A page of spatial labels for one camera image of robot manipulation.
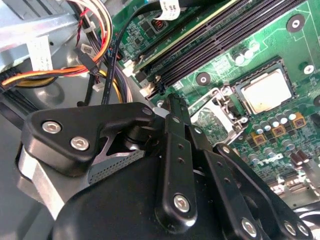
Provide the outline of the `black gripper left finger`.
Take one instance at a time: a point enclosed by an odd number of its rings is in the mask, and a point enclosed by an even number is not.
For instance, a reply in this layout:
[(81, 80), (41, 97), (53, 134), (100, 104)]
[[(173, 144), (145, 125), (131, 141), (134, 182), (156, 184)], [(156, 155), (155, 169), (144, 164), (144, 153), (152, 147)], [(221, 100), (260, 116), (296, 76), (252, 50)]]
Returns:
[(121, 176), (84, 190), (77, 179), (86, 177), (92, 166), (124, 158), (133, 152), (149, 153), (143, 168), (158, 167), (155, 215), (165, 227), (191, 227), (198, 217), (191, 144), (185, 137), (181, 98), (169, 94), (154, 113), (140, 102), (59, 108), (30, 114), (23, 125), (20, 172), (35, 185), (54, 218), (75, 206), (77, 219), (115, 223), (120, 216), (132, 218), (138, 207), (148, 210), (138, 193), (147, 194), (137, 183), (137, 168), (122, 168)]

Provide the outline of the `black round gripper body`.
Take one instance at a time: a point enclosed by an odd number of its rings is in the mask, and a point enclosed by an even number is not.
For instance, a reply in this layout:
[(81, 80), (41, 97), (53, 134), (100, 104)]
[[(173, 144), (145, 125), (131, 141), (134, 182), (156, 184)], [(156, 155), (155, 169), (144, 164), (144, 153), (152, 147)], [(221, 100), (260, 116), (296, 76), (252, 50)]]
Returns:
[(225, 144), (167, 129), (148, 156), (73, 196), (53, 240), (285, 240), (287, 205)]

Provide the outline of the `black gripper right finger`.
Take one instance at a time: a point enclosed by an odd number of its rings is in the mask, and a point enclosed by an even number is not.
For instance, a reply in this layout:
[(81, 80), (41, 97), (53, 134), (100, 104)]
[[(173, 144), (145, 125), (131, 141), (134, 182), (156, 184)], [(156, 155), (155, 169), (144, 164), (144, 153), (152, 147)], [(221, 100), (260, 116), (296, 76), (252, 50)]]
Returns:
[(193, 162), (202, 168), (213, 192), (225, 239), (312, 240), (312, 231), (299, 216), (230, 147), (212, 147), (191, 123), (185, 100), (179, 103)]

